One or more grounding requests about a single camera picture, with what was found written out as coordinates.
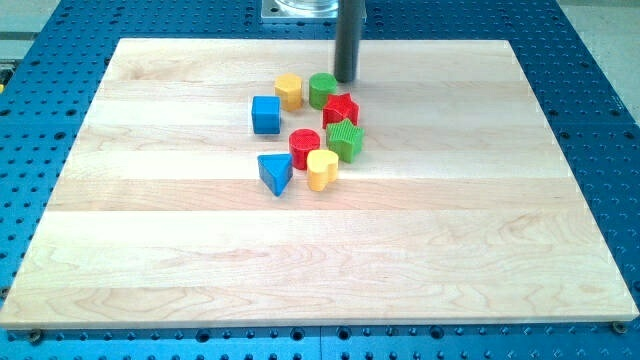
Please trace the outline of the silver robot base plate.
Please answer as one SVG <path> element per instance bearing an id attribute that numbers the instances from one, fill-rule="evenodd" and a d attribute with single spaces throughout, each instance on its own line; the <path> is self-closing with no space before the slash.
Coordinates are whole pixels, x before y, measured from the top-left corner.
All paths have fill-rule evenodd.
<path id="1" fill-rule="evenodd" d="M 335 24 L 339 0 L 260 0 L 260 19 L 268 24 Z"/>

